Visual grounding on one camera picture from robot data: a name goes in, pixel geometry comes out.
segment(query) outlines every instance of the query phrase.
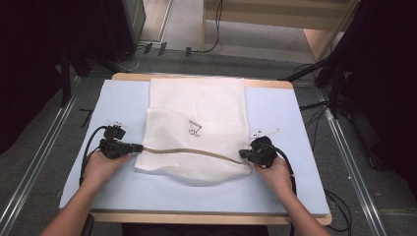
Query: person's left arm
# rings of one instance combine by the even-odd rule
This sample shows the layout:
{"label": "person's left arm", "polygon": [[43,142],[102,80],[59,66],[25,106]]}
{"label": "person's left arm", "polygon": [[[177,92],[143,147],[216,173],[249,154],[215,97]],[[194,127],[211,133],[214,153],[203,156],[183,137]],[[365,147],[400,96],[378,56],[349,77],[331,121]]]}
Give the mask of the person's left arm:
{"label": "person's left arm", "polygon": [[96,194],[117,167],[128,159],[129,155],[108,159],[101,151],[94,152],[89,158],[80,189],[40,235],[81,235]]}

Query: gray carpet floor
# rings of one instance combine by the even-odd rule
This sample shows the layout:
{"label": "gray carpet floor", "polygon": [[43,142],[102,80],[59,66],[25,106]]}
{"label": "gray carpet floor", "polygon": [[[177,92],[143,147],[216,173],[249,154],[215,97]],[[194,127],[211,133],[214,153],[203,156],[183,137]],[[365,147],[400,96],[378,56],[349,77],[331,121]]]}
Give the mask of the gray carpet floor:
{"label": "gray carpet floor", "polygon": [[[194,54],[185,57],[184,52],[166,51],[157,56],[154,49],[147,55],[138,54],[139,66],[134,71],[150,73],[219,75],[231,77],[259,78],[275,80],[292,75],[300,64],[272,60],[249,59],[220,55]],[[125,68],[136,66],[135,57],[122,63]],[[58,204],[68,174],[80,150],[87,127],[82,128],[87,118],[83,109],[94,109],[101,85],[111,79],[106,69],[91,63],[92,71],[88,78],[82,78],[82,85],[53,149],[40,172],[30,195],[20,212],[10,235],[36,235],[58,213]],[[295,92],[300,105],[319,101],[317,89],[312,86],[313,77],[306,76],[295,83]],[[40,145],[49,126],[55,118],[61,99],[58,92],[30,123],[15,145],[0,155],[0,209],[4,209],[10,196],[18,187],[37,147]],[[302,112],[307,122],[318,110]],[[392,172],[372,169],[367,154],[360,143],[352,124],[340,116],[339,123],[346,140],[355,156],[363,178],[381,212],[381,218],[389,235],[417,235],[416,201],[409,193],[406,183]],[[352,187],[349,174],[341,158],[334,136],[324,116],[308,129],[311,142],[316,140],[314,154],[324,188],[338,194],[348,204],[353,217],[352,235],[372,235],[364,211]],[[337,228],[345,226],[342,215],[329,203],[333,223]],[[288,235],[289,226],[270,225],[270,235]],[[347,235],[346,232],[333,232],[333,235]],[[116,223],[96,223],[92,235],[121,235]]]}

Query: person's left hand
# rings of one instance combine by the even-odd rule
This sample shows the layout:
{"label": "person's left hand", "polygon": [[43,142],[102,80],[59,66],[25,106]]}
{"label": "person's left hand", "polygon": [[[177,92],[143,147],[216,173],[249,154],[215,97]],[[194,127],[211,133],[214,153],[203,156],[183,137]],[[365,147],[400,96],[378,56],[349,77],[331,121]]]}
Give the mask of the person's left hand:
{"label": "person's left hand", "polygon": [[83,185],[88,185],[97,190],[100,189],[113,176],[114,171],[128,160],[129,154],[116,159],[109,159],[100,150],[95,151],[86,166]]}

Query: table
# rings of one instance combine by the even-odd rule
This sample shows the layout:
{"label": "table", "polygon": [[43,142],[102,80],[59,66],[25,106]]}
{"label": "table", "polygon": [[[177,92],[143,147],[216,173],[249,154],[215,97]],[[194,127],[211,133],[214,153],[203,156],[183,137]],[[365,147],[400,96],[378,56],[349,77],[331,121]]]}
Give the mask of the table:
{"label": "table", "polygon": [[[205,0],[206,20],[215,20],[219,0]],[[304,29],[316,61],[324,58],[338,33],[349,26],[360,0],[225,0],[221,20]]]}
{"label": "table", "polygon": [[[114,75],[113,80],[106,81],[102,88],[100,99],[91,117],[86,140],[92,131],[106,120],[120,119],[122,117],[120,114],[124,114],[123,117],[128,117],[126,119],[130,119],[129,117],[132,119],[128,121],[123,141],[137,143],[141,136],[143,137],[145,127],[149,79],[179,77],[184,76]],[[321,224],[330,224],[331,215],[292,85],[288,82],[247,79],[245,86],[250,129],[257,130],[265,127],[265,124],[280,120],[281,134],[269,137],[274,144],[281,144],[286,150],[297,175],[300,201]],[[285,112],[279,113],[277,112],[279,109],[267,106],[266,101],[271,97],[276,101],[274,104],[280,105]],[[250,100],[258,100],[263,105],[251,104]],[[263,113],[263,110],[270,112],[270,116],[257,118],[257,114]],[[289,116],[288,113],[292,112],[295,112],[295,115]],[[284,126],[282,122],[295,122],[298,125]],[[96,136],[92,143],[97,143],[99,139],[101,137]],[[294,139],[298,142],[296,146],[289,143],[294,142]],[[60,207],[63,207],[78,189],[86,140],[68,177]],[[192,186],[179,183],[167,176],[140,173],[135,170],[134,161],[135,158],[131,158],[130,162],[122,166],[98,193],[91,208],[96,221],[196,224],[289,223],[283,206],[256,172],[214,186]]]}

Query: white cloth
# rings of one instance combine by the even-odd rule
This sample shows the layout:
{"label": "white cloth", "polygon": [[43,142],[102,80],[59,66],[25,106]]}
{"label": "white cloth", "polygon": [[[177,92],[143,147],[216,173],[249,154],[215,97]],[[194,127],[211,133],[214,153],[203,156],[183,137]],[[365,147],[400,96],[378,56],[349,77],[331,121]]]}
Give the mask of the white cloth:
{"label": "white cloth", "polygon": [[244,81],[152,79],[144,151],[135,167],[218,182],[251,173]]}

